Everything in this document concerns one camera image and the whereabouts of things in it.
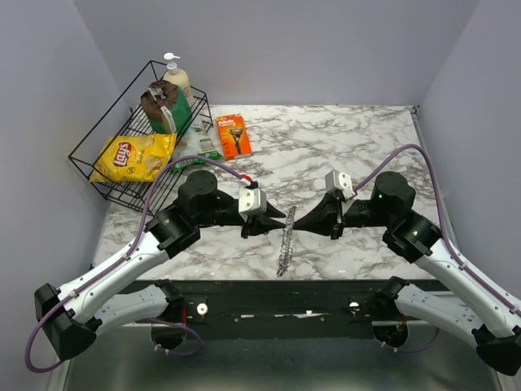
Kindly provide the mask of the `round metal keyring disc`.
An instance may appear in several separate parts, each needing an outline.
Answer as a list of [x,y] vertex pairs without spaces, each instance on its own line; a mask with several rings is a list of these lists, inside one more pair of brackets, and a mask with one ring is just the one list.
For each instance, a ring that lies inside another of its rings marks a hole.
[[293,239],[293,226],[295,223],[296,210],[296,206],[292,206],[289,208],[286,218],[286,225],[282,230],[282,242],[276,270],[277,278],[283,277],[292,263],[293,248],[291,246],[291,242]]

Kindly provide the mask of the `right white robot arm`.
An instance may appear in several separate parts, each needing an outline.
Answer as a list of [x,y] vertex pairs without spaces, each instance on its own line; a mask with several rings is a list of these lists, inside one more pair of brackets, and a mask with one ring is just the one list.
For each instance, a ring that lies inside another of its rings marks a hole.
[[368,200],[356,195],[351,178],[332,171],[321,202],[294,229],[339,239],[346,228],[384,228],[383,242],[392,252],[435,277],[462,304],[392,277],[376,294],[376,313],[384,319],[402,314],[426,321],[475,348],[495,371],[515,376],[520,369],[519,298],[464,257],[443,229],[413,210],[416,192],[401,174],[379,174]]

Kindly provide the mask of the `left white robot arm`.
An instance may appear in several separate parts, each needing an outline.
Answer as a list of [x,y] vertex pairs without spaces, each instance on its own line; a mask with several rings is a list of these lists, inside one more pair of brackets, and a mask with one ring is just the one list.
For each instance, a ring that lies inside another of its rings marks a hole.
[[246,239],[282,229],[284,218],[256,182],[247,182],[233,197],[218,189],[214,174],[195,171],[174,202],[143,223],[133,240],[103,264],[59,287],[39,287],[34,293],[36,329],[63,362],[82,354],[111,328],[149,318],[173,321],[181,303],[169,283],[134,294],[122,289],[189,248],[205,227],[238,226]]

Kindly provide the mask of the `orange Gillette razor box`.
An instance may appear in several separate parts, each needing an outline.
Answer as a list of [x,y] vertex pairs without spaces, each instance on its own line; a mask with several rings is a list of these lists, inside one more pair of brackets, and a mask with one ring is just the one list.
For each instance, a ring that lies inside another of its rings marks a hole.
[[247,129],[240,114],[218,116],[217,131],[226,160],[236,160],[252,154]]

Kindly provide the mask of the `white and green packet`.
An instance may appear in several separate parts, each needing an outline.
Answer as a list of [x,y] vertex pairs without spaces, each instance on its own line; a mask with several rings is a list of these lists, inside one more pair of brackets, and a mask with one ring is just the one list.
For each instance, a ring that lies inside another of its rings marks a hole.
[[208,136],[205,123],[194,120],[185,131],[181,140],[173,150],[172,160],[179,160],[184,156],[202,156],[211,160],[219,160],[222,154],[217,150]]

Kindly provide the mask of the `brown and green bag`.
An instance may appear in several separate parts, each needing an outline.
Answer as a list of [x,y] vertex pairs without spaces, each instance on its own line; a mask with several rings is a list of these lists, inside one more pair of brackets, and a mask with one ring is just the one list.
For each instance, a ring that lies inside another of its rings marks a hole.
[[166,80],[152,82],[141,95],[140,104],[158,134],[181,133],[192,117],[182,89]]

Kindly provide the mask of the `yellow Lays chips bag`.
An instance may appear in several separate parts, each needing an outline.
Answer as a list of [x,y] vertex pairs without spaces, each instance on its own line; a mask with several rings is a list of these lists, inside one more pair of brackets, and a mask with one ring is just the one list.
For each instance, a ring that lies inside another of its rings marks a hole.
[[153,182],[173,154],[176,134],[109,137],[90,182]]

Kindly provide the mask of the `cream pump lotion bottle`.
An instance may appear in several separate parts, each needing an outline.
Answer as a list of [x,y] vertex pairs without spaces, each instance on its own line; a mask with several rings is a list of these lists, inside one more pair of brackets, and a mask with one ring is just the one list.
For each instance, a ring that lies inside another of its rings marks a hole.
[[166,62],[167,71],[163,79],[178,86],[186,97],[186,101],[192,107],[195,103],[195,98],[190,87],[190,80],[188,74],[177,66],[177,60],[180,59],[174,53],[167,52],[164,54],[164,61]]

